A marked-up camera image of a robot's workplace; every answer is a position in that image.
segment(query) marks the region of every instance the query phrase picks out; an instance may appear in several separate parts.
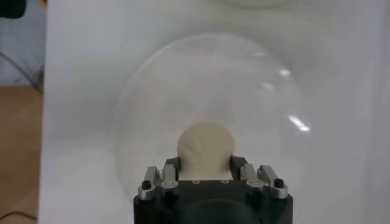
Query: white backdrop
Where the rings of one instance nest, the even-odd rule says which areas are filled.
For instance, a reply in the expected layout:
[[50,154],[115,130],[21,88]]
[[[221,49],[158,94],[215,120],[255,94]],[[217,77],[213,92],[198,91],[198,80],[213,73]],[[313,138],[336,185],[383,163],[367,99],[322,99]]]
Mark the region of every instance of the white backdrop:
[[[384,6],[382,0],[297,1],[274,10],[218,0],[51,1],[40,223],[132,223],[116,166],[119,97],[153,52],[211,31],[259,42],[294,74],[312,126],[304,153],[284,154],[299,157],[300,172],[276,170],[301,186],[293,195],[294,222],[387,223],[386,211],[369,209],[385,205],[378,195],[388,183],[377,175],[386,165],[373,164],[389,153],[375,146],[383,138],[372,138],[383,133],[374,114],[388,111],[385,103],[376,110],[379,95],[388,94],[379,90],[387,71],[380,72]],[[160,165],[161,158],[147,160]],[[144,167],[129,172],[142,177]]]

